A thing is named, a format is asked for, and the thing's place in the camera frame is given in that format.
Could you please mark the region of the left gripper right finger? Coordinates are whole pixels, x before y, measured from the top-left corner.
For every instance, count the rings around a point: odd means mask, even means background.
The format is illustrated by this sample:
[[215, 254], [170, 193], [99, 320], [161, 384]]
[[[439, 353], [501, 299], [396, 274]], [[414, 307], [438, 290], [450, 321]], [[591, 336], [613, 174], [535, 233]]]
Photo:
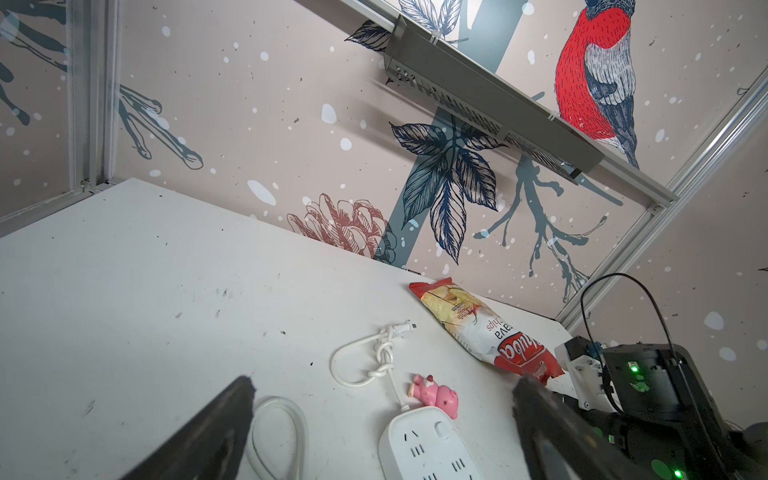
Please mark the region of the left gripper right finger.
[[513, 416], [532, 479], [651, 479], [530, 375], [513, 389]]

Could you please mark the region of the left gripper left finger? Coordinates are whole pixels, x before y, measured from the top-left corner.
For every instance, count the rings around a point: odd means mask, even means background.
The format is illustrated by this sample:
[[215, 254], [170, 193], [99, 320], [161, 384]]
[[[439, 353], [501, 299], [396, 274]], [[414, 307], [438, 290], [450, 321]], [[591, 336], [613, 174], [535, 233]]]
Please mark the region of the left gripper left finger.
[[237, 477], [253, 420], [256, 390], [237, 377], [126, 479], [221, 479]]

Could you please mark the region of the white square socket cube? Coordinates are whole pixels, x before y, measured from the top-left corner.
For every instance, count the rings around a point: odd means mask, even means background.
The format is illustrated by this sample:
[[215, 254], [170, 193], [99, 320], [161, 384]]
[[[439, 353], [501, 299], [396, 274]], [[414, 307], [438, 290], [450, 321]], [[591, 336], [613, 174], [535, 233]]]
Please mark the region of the white square socket cube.
[[378, 453], [387, 480], [481, 480], [470, 451], [449, 416], [436, 407], [409, 410], [390, 421]]

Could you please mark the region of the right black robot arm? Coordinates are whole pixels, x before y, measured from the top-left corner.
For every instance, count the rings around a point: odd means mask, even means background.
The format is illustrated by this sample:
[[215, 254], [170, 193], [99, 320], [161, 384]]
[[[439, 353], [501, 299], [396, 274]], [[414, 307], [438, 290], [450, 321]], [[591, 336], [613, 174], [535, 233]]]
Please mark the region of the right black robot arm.
[[743, 432], [726, 428], [688, 351], [674, 344], [653, 295], [634, 282], [651, 302], [666, 341], [605, 348], [598, 355], [601, 386], [613, 416], [627, 424], [614, 436], [628, 456], [680, 447], [684, 459], [670, 464], [673, 479], [765, 479], [767, 463], [744, 452]]

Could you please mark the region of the red white chips bag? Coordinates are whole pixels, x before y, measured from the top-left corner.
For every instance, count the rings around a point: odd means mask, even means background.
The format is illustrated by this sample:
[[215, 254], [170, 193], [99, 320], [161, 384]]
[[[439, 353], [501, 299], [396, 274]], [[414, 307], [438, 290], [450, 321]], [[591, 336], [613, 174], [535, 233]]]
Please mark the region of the red white chips bag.
[[410, 291], [472, 356], [518, 375], [547, 384], [564, 374], [542, 343], [507, 323], [472, 293], [445, 278], [413, 282]]

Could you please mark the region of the pink pig toy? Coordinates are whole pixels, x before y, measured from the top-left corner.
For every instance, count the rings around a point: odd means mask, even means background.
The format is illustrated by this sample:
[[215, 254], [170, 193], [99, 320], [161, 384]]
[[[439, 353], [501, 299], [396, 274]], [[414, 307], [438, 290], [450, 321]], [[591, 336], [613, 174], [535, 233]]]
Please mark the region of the pink pig toy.
[[452, 420], [458, 418], [458, 393], [446, 385], [438, 384], [432, 375], [426, 377], [416, 375], [409, 386], [407, 395], [425, 406], [439, 408]]

